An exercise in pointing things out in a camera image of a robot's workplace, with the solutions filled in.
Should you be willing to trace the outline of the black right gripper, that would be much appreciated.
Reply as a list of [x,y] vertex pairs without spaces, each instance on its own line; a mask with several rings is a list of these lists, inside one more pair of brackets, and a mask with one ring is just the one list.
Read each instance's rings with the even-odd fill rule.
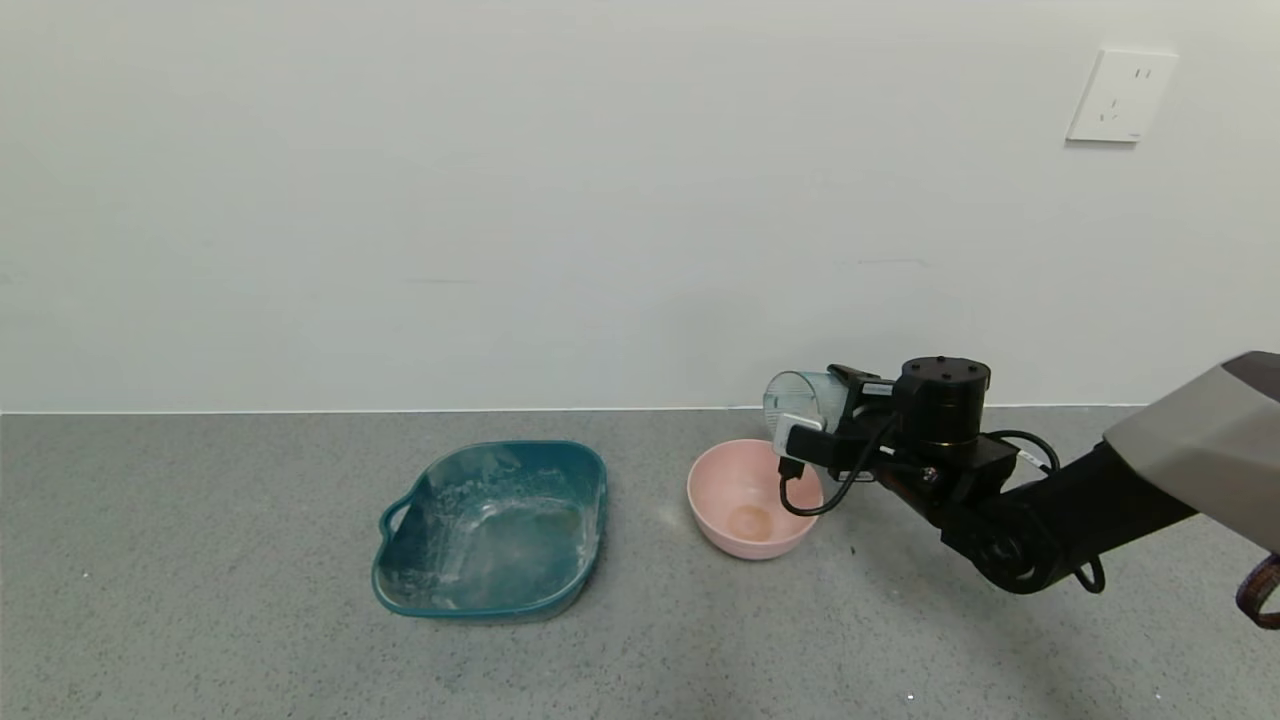
[[856,475],[845,471],[844,480],[873,482],[877,462],[895,454],[897,414],[893,404],[893,383],[879,379],[881,375],[876,373],[837,363],[829,364],[826,370],[845,386],[858,383],[855,389],[850,389],[844,411],[844,436],[860,443],[859,448],[854,451],[854,459],[858,459],[861,446],[867,441],[876,441],[876,450],[870,460]]

